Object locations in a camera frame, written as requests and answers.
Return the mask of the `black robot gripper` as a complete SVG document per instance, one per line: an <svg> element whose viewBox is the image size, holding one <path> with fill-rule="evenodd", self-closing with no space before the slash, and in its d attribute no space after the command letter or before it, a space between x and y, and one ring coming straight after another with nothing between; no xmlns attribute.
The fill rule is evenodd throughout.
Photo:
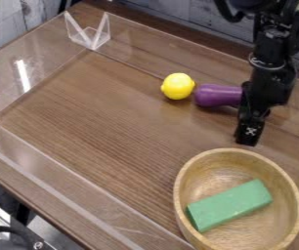
<svg viewBox="0 0 299 250"><path fill-rule="evenodd" d="M269 110L288 103L296 83L297 68L291 58L275 64L261 61L250 54L248 60L253 71L250 79L242 83L234 140L240 145L254 146L265 128Z"/></svg>

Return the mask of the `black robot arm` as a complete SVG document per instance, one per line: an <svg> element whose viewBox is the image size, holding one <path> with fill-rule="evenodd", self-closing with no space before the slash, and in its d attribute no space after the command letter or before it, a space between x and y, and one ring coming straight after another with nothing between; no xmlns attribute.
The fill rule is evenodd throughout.
<svg viewBox="0 0 299 250"><path fill-rule="evenodd" d="M254 16L250 79L241 85L236 143L254 146L275 106L285 105L295 88L299 54L299 0L213 0L229 22Z"/></svg>

